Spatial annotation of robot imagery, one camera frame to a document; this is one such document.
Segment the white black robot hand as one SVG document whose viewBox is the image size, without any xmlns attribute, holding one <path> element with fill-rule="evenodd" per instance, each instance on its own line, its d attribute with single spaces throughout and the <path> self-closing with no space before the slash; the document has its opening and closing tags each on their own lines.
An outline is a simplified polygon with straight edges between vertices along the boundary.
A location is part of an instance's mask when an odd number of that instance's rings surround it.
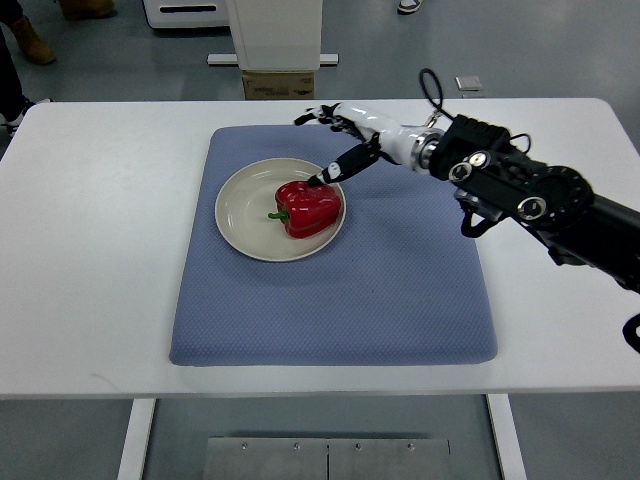
<svg viewBox="0 0 640 480">
<path fill-rule="evenodd" d="M 345 181 L 379 159 L 417 174 L 427 174 L 432 153 L 444 136 L 439 128 L 403 125 L 352 102 L 311 108 L 295 119 L 294 124 L 301 126 L 310 121 L 327 125 L 334 132 L 347 133 L 359 141 L 320 173 L 310 177 L 308 184 L 312 187 Z"/>
</svg>

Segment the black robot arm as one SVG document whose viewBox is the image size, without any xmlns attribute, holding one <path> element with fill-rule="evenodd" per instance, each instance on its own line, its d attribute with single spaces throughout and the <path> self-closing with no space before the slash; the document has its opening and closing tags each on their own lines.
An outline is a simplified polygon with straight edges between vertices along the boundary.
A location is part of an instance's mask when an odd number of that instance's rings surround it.
<svg viewBox="0 0 640 480">
<path fill-rule="evenodd" d="M 596 194 L 576 170 L 530 159 L 506 128 L 458 115 L 420 165 L 459 190 L 462 233 L 483 235 L 511 218 L 557 265 L 589 265 L 639 289 L 639 213 Z"/>
</svg>

